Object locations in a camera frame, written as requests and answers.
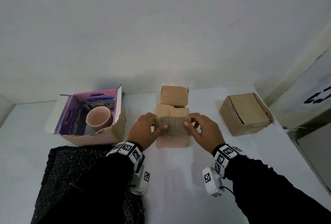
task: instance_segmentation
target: person's left arm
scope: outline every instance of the person's left arm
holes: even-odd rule
[[[168,127],[162,125],[151,132],[154,119],[152,113],[140,116],[129,132],[127,141],[137,144],[140,151],[146,150]],[[98,159],[38,223],[122,222],[122,204],[132,174],[133,163],[128,156],[114,153]]]

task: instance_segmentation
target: hand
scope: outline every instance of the hand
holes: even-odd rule
[[[126,140],[136,142],[145,151],[168,128],[168,125],[162,125],[154,129],[154,132],[151,132],[151,126],[154,125],[155,117],[156,115],[150,112],[141,115],[138,121],[132,126]]]
[[[213,153],[219,144],[225,144],[221,130],[216,122],[205,115],[200,115],[200,113],[190,113],[188,116],[191,117],[192,122],[195,122],[195,124],[193,126],[189,122],[184,122],[184,125],[203,149],[209,153]]]

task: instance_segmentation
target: person's right hand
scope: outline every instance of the person's right hand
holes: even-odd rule
[[[200,113],[190,113],[188,116],[191,117],[192,122],[195,122],[195,124],[193,126],[189,122],[184,122],[184,125],[203,149],[212,154],[218,145],[225,144],[221,130],[216,122],[205,115],[200,115]]]

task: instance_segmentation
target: striped corrugated cardboard piece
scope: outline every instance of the striped corrugated cardboard piece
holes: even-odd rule
[[[189,135],[184,122],[191,122],[191,117],[159,117],[158,119],[160,119],[162,124],[168,125],[167,135]]]

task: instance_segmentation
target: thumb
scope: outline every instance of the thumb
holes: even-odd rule
[[[194,128],[194,126],[192,124],[190,124],[189,122],[184,122],[184,126],[186,126],[188,132],[193,136],[193,138],[199,142],[201,140],[201,135],[200,133]]]
[[[156,129],[154,128],[154,132],[152,132],[152,138],[155,140],[157,137],[165,134],[167,129],[168,125],[162,125]]]

